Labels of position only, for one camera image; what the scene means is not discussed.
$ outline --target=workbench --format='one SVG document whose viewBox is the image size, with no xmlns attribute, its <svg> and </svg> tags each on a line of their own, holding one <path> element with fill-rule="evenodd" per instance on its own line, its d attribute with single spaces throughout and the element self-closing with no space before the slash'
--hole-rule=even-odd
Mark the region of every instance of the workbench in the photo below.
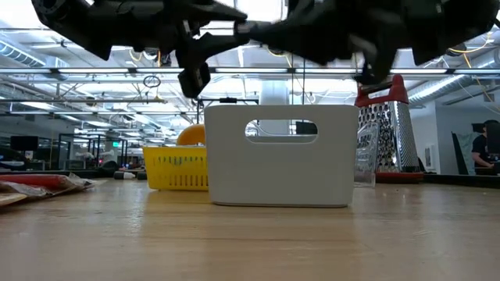
<svg viewBox="0 0 500 281">
<path fill-rule="evenodd" d="M 495 280 L 500 190 L 356 188 L 350 208 L 211 205 L 108 180 L 0 209 L 0 279 Z"/>
</svg>

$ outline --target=ceiling light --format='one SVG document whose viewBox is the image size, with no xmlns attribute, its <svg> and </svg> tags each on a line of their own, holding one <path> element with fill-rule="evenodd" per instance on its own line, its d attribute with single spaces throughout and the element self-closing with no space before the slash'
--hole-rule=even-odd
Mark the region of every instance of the ceiling light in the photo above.
<svg viewBox="0 0 500 281">
<path fill-rule="evenodd" d="M 135 115 L 136 112 L 96 112 L 99 115 Z"/>
<path fill-rule="evenodd" d="M 159 67 L 159 68 L 139 68 L 136 69 L 138 73 L 180 73 L 180 68 Z"/>
<path fill-rule="evenodd" d="M 21 105 L 27 105 L 27 106 L 31 106 L 34 108 L 44 109 L 44 110 L 51 110 L 51 109 L 55 108 L 54 106 L 49 105 L 49 104 L 44 103 L 44 102 L 27 101 L 27 102 L 21 102 Z"/>
<path fill-rule="evenodd" d="M 141 112 L 142 115 L 148 116 L 148 115 L 180 115 L 181 112 Z"/>
<path fill-rule="evenodd" d="M 218 73 L 286 73 L 287 69 L 280 68 L 216 68 Z"/>
<path fill-rule="evenodd" d="M 336 73 L 336 74 L 354 74 L 356 69 L 296 69 L 297 73 Z"/>
<path fill-rule="evenodd" d="M 17 74 L 17 73 L 29 73 L 29 74 L 43 74 L 50 73 L 50 69 L 42 69 L 42 68 L 33 68 L 33 69 L 15 69 L 15 68 L 6 68 L 0 69 L 0 73 L 2 74 Z"/>
<path fill-rule="evenodd" d="M 140 137 L 141 134 L 140 133 L 137 133 L 137 132 L 129 132 L 129 133 L 125 133 L 127 136 L 131 136 L 131 137 Z"/>
<path fill-rule="evenodd" d="M 445 74 L 447 69 L 392 69 L 391 74 Z"/>
<path fill-rule="evenodd" d="M 126 68 L 63 68 L 58 69 L 60 73 L 128 73 Z"/>
<path fill-rule="evenodd" d="M 500 74 L 500 69 L 457 69 L 453 74 Z"/>
<path fill-rule="evenodd" d="M 10 114 L 22 114 L 22 115 L 49 115 L 50 112 L 9 112 Z"/>
<path fill-rule="evenodd" d="M 100 122 L 100 121 L 85 121 L 85 122 L 91 124 L 92 126 L 101 126 L 101 127 L 111 127 L 111 126 L 113 126 L 111 124 Z"/>
<path fill-rule="evenodd" d="M 54 112 L 54 114 L 58 115 L 92 115 L 93 112 Z"/>
<path fill-rule="evenodd" d="M 65 118 L 65 119 L 71 120 L 71 121 L 75 121 L 75 122 L 80 122 L 81 121 L 80 119 L 74 118 L 72 116 L 65 116 L 65 115 L 63 115 L 62 117 Z"/>
<path fill-rule="evenodd" d="M 143 116 L 141 114 L 134 115 L 132 116 L 132 118 L 143 124 L 149 124 L 151 122 L 151 120 L 148 117 Z"/>
</svg>

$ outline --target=white plastic bin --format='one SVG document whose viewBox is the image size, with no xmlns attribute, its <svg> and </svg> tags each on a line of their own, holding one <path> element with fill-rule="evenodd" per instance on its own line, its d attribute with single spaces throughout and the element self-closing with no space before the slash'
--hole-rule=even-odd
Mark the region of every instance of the white plastic bin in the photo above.
<svg viewBox="0 0 500 281">
<path fill-rule="evenodd" d="M 350 105 L 208 107 L 205 137 L 212 201 L 305 207 L 350 204 L 358 113 Z M 255 119 L 307 119 L 316 124 L 318 134 L 312 141 L 293 136 L 257 142 L 245 136 L 245 127 Z"/>
</svg>

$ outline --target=clear glass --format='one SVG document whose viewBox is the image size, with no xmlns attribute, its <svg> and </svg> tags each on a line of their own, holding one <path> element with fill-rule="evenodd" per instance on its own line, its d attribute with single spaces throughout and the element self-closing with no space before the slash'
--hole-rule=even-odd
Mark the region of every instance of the clear glass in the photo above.
<svg viewBox="0 0 500 281">
<path fill-rule="evenodd" d="M 355 187 L 375 187 L 378 136 L 378 123 L 368 123 L 358 130 L 354 170 Z"/>
</svg>

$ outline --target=black robotic arm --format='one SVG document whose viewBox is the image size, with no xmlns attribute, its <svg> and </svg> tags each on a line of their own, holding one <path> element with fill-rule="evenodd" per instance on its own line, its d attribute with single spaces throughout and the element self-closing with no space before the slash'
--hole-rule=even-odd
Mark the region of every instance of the black robotic arm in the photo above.
<svg viewBox="0 0 500 281">
<path fill-rule="evenodd" d="M 213 0 L 32 0 L 40 21 L 83 48 L 108 59 L 113 45 L 136 52 L 176 52 L 184 95 L 196 98 L 210 81 L 206 59 L 255 40 L 325 65 L 365 58 L 361 84 L 378 84 L 390 72 L 398 48 L 412 48 L 422 64 L 495 23 L 498 0 L 289 0 L 287 19 L 247 21 Z M 233 21 L 234 36 L 205 34 L 211 20 Z"/>
</svg>

